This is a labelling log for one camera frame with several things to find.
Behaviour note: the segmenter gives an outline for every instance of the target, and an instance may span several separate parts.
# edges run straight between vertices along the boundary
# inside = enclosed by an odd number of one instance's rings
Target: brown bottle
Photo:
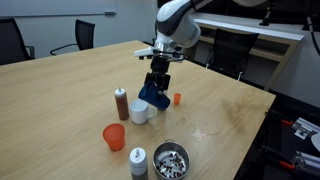
[[[127,93],[124,89],[117,89],[115,91],[115,99],[117,103],[117,109],[120,120],[129,119],[129,109],[128,109],[128,101],[127,101]]]

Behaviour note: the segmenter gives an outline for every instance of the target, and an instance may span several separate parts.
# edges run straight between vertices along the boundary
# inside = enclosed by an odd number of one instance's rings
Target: bottle cap
[[[142,148],[135,148],[130,153],[130,164],[134,167],[146,164],[146,152]]]
[[[116,89],[116,91],[114,92],[116,96],[123,96],[126,93],[126,90],[122,89],[122,88],[118,88]]]

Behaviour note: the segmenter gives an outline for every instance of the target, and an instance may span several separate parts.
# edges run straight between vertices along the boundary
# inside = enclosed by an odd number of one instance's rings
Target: red object
[[[112,151],[120,151],[124,147],[125,130],[123,125],[110,124],[103,130],[102,136]]]
[[[174,101],[173,103],[175,105],[179,105],[181,100],[181,94],[180,93],[174,93]]]
[[[286,168],[288,170],[294,170],[294,168],[295,168],[293,163],[289,164],[289,163],[286,163],[284,161],[279,161],[279,164],[280,164],[280,166],[282,166],[282,167],[284,167],[284,168]]]
[[[287,120],[284,120],[284,119],[281,120],[281,123],[286,125],[286,126],[292,126],[292,124],[293,124],[292,121],[287,121]]]

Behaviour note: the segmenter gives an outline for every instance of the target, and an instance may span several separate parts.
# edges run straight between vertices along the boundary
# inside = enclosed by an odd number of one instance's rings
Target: white cup
[[[135,124],[143,124],[155,114],[154,110],[148,108],[148,103],[141,99],[136,99],[130,103],[130,112],[131,120]]]

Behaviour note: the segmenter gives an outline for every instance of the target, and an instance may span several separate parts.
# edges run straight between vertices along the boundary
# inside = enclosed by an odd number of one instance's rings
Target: whiteboard
[[[116,0],[0,0],[0,16],[116,13]]]

